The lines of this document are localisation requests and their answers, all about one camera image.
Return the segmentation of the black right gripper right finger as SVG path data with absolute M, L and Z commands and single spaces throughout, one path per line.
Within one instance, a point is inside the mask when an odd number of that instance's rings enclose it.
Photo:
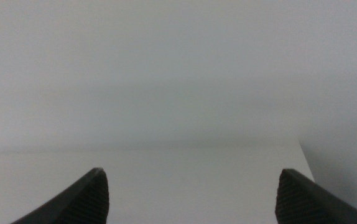
M 357 209 L 295 169 L 283 169 L 277 189 L 279 224 L 357 224 Z

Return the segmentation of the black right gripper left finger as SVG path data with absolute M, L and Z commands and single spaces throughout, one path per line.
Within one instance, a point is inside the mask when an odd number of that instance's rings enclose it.
M 71 186 L 13 224 L 106 224 L 109 190 L 106 172 L 93 168 Z

